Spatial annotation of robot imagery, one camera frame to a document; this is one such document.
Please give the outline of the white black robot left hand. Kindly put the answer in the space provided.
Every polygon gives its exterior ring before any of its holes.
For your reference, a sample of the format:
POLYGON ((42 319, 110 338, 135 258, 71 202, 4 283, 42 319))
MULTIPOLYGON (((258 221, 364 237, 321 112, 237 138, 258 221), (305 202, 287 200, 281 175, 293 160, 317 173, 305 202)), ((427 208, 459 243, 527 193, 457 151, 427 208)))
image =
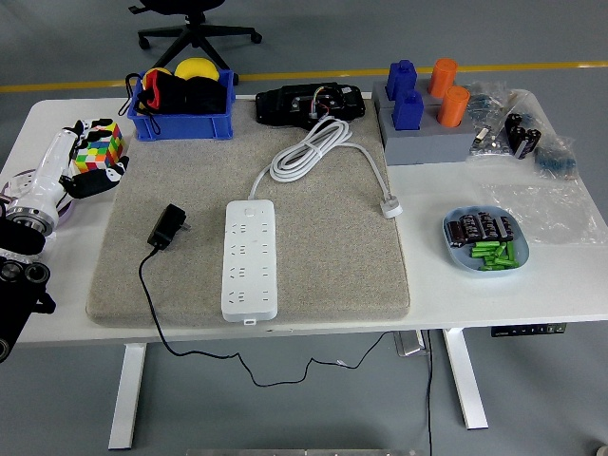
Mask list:
POLYGON ((47 236, 58 226, 64 205, 116 187, 127 166, 116 122, 77 121, 54 136, 38 167, 17 184, 7 217, 47 236))

